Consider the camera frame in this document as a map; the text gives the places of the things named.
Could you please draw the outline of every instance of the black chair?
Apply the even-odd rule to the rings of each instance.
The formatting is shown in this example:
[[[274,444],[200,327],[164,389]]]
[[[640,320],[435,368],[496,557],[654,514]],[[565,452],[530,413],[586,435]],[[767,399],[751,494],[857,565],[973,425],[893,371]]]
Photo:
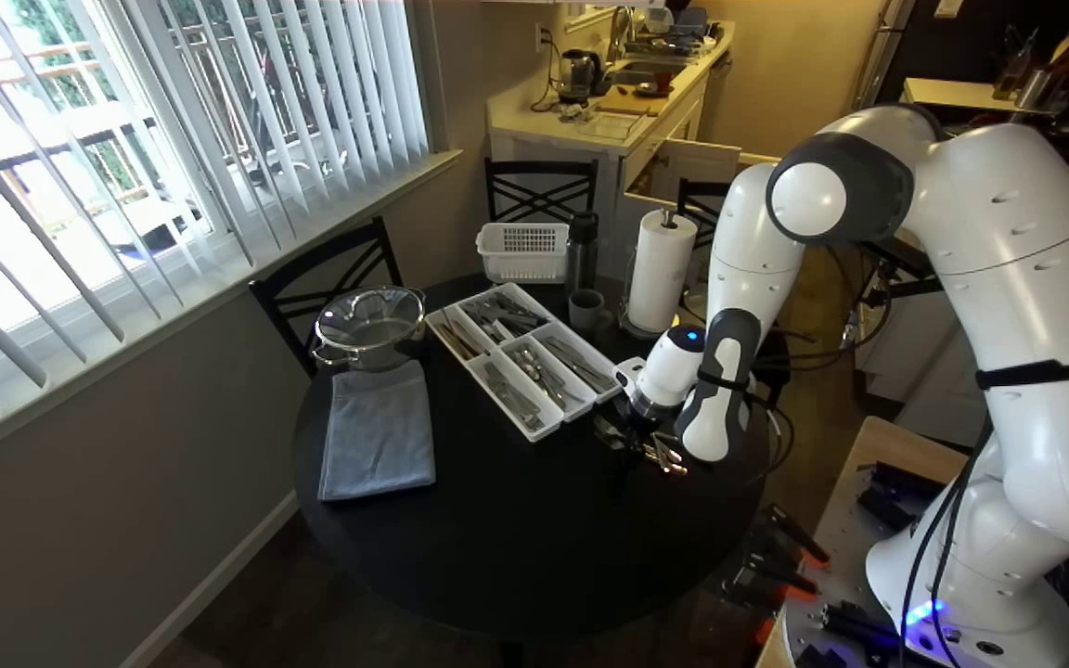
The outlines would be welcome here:
[[[487,159],[491,217],[571,222],[595,212],[596,161]]]
[[[696,249],[713,243],[728,185],[732,180],[690,180],[690,176],[680,176],[674,212],[686,215],[696,225],[696,234],[692,234]]]
[[[378,277],[378,285],[400,285],[388,234],[378,215],[365,225],[337,231],[270,273],[253,277],[248,293],[258,300],[299,368],[315,374],[310,321],[317,307],[337,293],[368,285],[368,277]]]

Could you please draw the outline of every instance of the window blinds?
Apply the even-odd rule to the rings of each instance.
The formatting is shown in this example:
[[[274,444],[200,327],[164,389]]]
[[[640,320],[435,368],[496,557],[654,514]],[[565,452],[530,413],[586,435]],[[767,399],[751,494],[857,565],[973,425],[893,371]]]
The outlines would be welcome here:
[[[0,420],[426,155],[404,0],[0,0]]]

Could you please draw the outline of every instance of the floor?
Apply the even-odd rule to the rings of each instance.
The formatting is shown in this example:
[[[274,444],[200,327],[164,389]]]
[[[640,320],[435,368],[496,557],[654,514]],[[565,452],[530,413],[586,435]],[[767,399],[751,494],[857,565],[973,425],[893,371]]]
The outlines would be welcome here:
[[[791,461],[767,500],[816,523],[833,470],[859,421],[857,378],[833,350],[857,277],[853,256],[810,253],[780,314],[794,371],[780,406],[794,420]],[[734,668],[753,659],[755,622],[696,587],[674,609],[609,633],[536,644],[530,668]],[[368,594],[321,557],[293,518],[233,587],[154,659],[154,668],[494,668],[499,651],[446,625],[412,619]]]

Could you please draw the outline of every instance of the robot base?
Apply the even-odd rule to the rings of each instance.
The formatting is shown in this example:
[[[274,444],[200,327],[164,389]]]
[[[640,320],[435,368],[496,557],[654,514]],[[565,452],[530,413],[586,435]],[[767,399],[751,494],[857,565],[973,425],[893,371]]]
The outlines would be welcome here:
[[[918,538],[901,530],[871,546],[866,557],[867,588],[893,619],[893,632],[901,632],[901,598],[905,598],[913,547],[918,547]],[[1052,587],[1039,580],[1017,594],[1019,598],[1017,603],[1004,599],[1019,609],[1017,622],[996,615],[1000,619],[1000,625],[989,625],[989,622],[974,625],[965,615],[952,615],[946,580],[939,587],[941,598],[931,599],[934,557],[939,547],[931,542],[931,547],[924,554],[920,573],[913,582],[908,609],[905,609],[905,644],[913,651],[934,665],[960,665],[960,668],[1069,668],[1069,609]]]

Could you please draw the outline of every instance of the white tray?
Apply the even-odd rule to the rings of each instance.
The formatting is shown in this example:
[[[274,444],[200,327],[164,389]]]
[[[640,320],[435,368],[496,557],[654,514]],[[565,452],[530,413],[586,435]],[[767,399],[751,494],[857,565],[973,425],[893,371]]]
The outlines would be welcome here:
[[[491,320],[487,304],[496,298],[530,314],[530,327]],[[621,394],[614,363],[517,283],[446,304],[426,314],[426,327],[527,441],[543,441]]]

